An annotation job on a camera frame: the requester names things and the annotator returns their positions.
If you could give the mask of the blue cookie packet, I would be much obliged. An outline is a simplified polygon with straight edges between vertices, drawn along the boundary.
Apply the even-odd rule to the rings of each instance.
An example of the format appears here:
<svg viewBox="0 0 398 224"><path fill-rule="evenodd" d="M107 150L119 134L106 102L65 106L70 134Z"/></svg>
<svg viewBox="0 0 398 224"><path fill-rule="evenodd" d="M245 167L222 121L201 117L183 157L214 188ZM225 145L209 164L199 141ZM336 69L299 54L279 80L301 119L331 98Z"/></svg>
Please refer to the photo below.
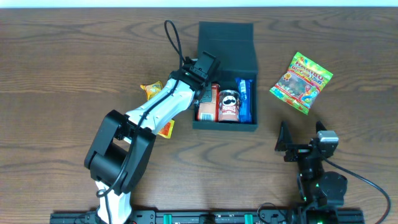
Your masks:
<svg viewBox="0 0 398 224"><path fill-rule="evenodd" d="M252 79L235 78L240 95L240 123L252 123Z"/></svg>

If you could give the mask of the black gift box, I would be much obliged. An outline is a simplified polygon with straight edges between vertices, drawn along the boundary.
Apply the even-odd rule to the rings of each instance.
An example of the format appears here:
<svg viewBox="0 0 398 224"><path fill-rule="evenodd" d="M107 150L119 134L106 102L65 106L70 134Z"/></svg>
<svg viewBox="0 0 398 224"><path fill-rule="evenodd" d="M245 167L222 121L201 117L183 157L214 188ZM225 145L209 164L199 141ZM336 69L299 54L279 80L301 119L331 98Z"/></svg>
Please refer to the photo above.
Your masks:
<svg viewBox="0 0 398 224"><path fill-rule="evenodd" d="M237 78L251 80L250 123L216 123L193 119L193 129L253 132L258 127L257 118L257 64L252 23L199 22L197 51L206 51L220 61L214 82L221 90L237 90Z"/></svg>

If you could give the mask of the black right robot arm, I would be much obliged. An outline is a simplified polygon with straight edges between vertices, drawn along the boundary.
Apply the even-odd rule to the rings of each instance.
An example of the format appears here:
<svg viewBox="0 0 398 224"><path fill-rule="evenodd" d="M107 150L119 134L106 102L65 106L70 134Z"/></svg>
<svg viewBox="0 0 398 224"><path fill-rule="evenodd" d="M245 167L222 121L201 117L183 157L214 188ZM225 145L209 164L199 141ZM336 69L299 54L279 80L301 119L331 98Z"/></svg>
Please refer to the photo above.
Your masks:
<svg viewBox="0 0 398 224"><path fill-rule="evenodd" d="M297 183L304 200L303 210L334 210L344 204L348 180L337 172L326 172L323 163L334 154L339 138L319 121L316 132L317 136L308 144L296 144L283 121L275 150L285 152L285 162L298 165Z"/></svg>

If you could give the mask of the small Pringles can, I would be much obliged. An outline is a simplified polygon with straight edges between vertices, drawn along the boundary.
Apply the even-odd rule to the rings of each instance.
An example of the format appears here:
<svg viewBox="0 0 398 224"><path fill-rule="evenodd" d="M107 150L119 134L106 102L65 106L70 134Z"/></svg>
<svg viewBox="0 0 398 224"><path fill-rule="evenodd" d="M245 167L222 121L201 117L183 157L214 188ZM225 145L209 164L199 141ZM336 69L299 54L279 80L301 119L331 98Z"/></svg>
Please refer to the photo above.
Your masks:
<svg viewBox="0 0 398 224"><path fill-rule="evenodd" d="M223 90L219 93L218 121L237 123L239 121L240 94L235 90Z"/></svg>

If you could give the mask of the red snack box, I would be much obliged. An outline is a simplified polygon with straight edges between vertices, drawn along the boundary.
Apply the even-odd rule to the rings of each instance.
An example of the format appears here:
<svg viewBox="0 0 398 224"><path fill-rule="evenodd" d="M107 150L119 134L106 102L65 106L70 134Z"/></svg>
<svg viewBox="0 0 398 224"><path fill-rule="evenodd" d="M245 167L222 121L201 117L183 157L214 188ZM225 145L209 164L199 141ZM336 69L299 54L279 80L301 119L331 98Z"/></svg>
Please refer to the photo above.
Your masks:
<svg viewBox="0 0 398 224"><path fill-rule="evenodd" d="M205 88L198 105L197 120L198 121L212 121L218 120L218 106L219 106L219 84L212 83Z"/></svg>

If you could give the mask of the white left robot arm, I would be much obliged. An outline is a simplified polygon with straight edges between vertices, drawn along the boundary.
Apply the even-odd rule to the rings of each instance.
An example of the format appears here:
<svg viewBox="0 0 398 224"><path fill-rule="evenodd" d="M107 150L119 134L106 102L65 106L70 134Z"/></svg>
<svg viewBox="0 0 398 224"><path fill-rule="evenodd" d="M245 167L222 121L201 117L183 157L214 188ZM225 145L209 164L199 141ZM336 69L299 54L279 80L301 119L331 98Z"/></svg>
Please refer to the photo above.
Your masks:
<svg viewBox="0 0 398 224"><path fill-rule="evenodd" d="M146 170L158 132L203 96L219 65L207 52L187 58L142 106L124 114L112 110L104 117L84 160L100 199L93 223L127 222L131 192Z"/></svg>

